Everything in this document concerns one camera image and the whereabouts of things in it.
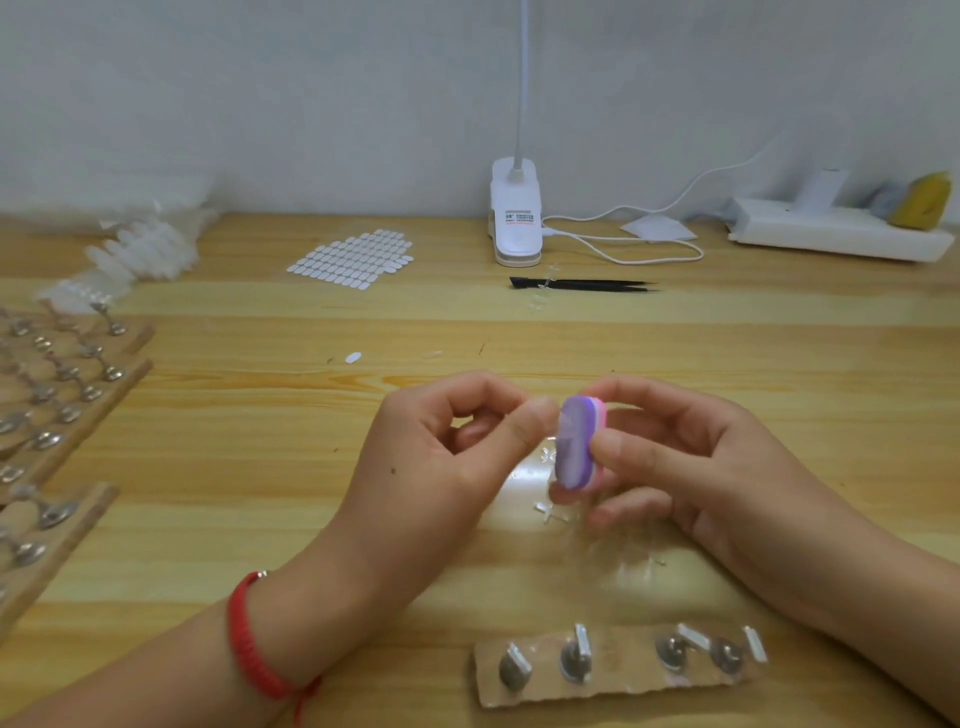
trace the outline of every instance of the wrist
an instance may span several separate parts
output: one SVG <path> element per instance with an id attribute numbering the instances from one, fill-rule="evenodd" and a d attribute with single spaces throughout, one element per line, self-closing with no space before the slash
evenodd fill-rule
<path id="1" fill-rule="evenodd" d="M 841 560 L 839 583 L 830 599 L 828 627 L 835 640 L 860 650 L 863 641 L 883 628 L 890 613 L 906 597 L 904 578 L 922 569 L 925 554 L 879 526 L 853 540 L 848 557 Z"/>
<path id="2" fill-rule="evenodd" d="M 376 590 L 322 532 L 282 568 L 251 585 L 247 610 L 263 660 L 305 686 L 355 649 L 377 624 Z"/>

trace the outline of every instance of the red string bracelet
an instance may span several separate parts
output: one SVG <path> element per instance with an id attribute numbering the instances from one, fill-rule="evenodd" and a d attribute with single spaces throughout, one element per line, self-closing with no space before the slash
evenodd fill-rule
<path id="1" fill-rule="evenodd" d="M 273 700 L 283 700 L 299 692 L 300 699 L 294 711 L 294 725 L 300 726 L 303 717 L 303 703 L 313 697 L 320 688 L 323 677 L 320 676 L 302 691 L 277 675 L 260 657 L 253 634 L 250 631 L 250 618 L 247 615 L 247 589 L 257 579 L 267 575 L 266 571 L 254 571 L 247 574 L 237 584 L 227 601 L 227 628 L 230 648 L 236 658 L 240 671 L 258 692 Z"/>

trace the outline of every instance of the right hand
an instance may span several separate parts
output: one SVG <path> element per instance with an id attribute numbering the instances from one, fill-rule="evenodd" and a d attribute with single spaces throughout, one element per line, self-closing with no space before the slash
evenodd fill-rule
<path id="1" fill-rule="evenodd" d="M 597 486 L 554 483 L 554 502 L 597 503 L 587 523 L 601 530 L 671 518 L 775 609 L 841 637 L 837 601 L 852 573 L 876 567 L 884 531 L 733 402 L 638 376 L 605 377 L 582 394 L 632 407 L 610 409 L 590 442 L 607 469 Z"/>

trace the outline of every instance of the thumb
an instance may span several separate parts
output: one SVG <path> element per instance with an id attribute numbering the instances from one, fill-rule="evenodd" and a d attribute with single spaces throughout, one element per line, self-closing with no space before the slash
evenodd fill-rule
<path id="1" fill-rule="evenodd" d="M 622 479 L 658 488 L 703 507 L 727 491 L 725 478 L 707 457 L 602 429 L 590 440 L 590 454 Z"/>
<path id="2" fill-rule="evenodd" d="M 457 455 L 461 479 L 493 498 L 520 461 L 557 431 L 560 408 L 549 397 L 526 401 L 472 448 Z"/>

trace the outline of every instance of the metal nail holder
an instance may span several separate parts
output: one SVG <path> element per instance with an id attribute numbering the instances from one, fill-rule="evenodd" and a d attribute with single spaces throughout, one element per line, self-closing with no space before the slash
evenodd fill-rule
<path id="1" fill-rule="evenodd" d="M 37 381 L 27 372 L 26 367 L 19 366 L 7 374 L 16 376 L 26 386 L 30 387 L 30 404 L 53 404 L 57 408 L 57 421 L 69 425 L 79 418 L 84 411 L 73 404 L 66 404 L 57 397 L 57 389 Z"/>
<path id="2" fill-rule="evenodd" d="M 80 401 L 89 402 L 98 400 L 104 394 L 104 390 L 100 389 L 99 387 L 95 387 L 92 384 L 87 384 L 80 378 L 80 369 L 78 367 L 67 366 L 63 363 L 62 359 L 59 359 L 50 353 L 48 353 L 44 358 L 57 367 L 57 379 L 60 381 L 77 382 L 77 386 L 80 388 Z"/>
<path id="3" fill-rule="evenodd" d="M 34 332 L 34 325 L 27 319 L 18 319 L 14 317 L 6 308 L 0 308 L 0 316 L 10 321 L 10 336 L 19 338 L 27 336 Z"/>
<path id="4" fill-rule="evenodd" d="M 119 321 L 114 321 L 109 314 L 109 309 L 102 303 L 91 303 L 90 308 L 104 317 L 110 332 L 110 336 L 123 336 L 127 333 L 127 327 Z"/>
<path id="5" fill-rule="evenodd" d="M 533 667 L 520 652 L 520 648 L 510 643 L 503 659 L 500 660 L 500 682 L 506 686 L 507 690 L 520 692 L 530 682 L 533 672 Z"/>
<path id="6" fill-rule="evenodd" d="M 29 412 L 14 412 L 0 420 L 0 435 L 9 435 L 22 426 L 26 426 L 32 433 L 30 443 L 33 449 L 50 449 L 63 441 L 63 435 L 34 425 Z"/>
<path id="7" fill-rule="evenodd" d="M 657 638 L 657 657 L 660 664 L 671 672 L 683 672 L 686 669 L 686 641 L 677 635 L 663 635 Z"/>
<path id="8" fill-rule="evenodd" d="M 83 347 L 83 351 L 84 356 L 100 362 L 100 366 L 104 370 L 104 381 L 116 381 L 126 374 L 126 372 L 119 367 L 114 367 L 112 364 L 107 364 L 107 362 L 104 361 L 103 347 Z"/>
<path id="9" fill-rule="evenodd" d="M 74 324 L 69 317 L 64 316 L 62 313 L 57 311 L 54 308 L 53 303 L 49 299 L 42 299 L 40 305 L 43 306 L 47 313 L 50 314 L 50 318 L 54 320 L 54 330 L 56 331 L 79 331 L 80 328 Z"/>
<path id="10" fill-rule="evenodd" d="M 560 672 L 568 682 L 582 685 L 587 682 L 593 669 L 593 655 L 587 628 L 577 624 L 573 631 L 576 639 L 566 643 L 560 651 Z"/>
<path id="11" fill-rule="evenodd" d="M 35 564 L 47 550 L 46 545 L 39 542 L 15 539 L 6 526 L 0 526 L 0 543 L 6 544 L 10 548 L 13 554 L 13 563 L 18 568 Z"/>
<path id="12" fill-rule="evenodd" d="M 740 674 L 743 669 L 743 650 L 727 640 L 714 638 L 710 641 L 710 659 L 730 677 Z"/>
<path id="13" fill-rule="evenodd" d="M 36 485 L 14 485 L 10 488 L 10 497 L 20 502 L 33 503 L 39 513 L 37 525 L 41 531 L 45 531 L 54 526 L 58 526 L 73 514 L 79 507 L 75 500 L 68 500 L 65 503 L 50 503 L 43 499 L 40 490 Z"/>
<path id="14" fill-rule="evenodd" d="M 10 485 L 18 480 L 26 472 L 23 468 L 16 468 L 13 465 L 0 465 L 0 483 Z"/>
<path id="15" fill-rule="evenodd" d="M 71 367 L 53 352 L 47 352 L 43 358 L 54 365 L 57 381 L 69 381 L 80 374 L 79 367 Z"/>
<path id="16" fill-rule="evenodd" d="M 34 349 L 40 353 L 47 353 L 54 348 L 54 343 L 46 336 L 38 336 L 34 339 Z"/>

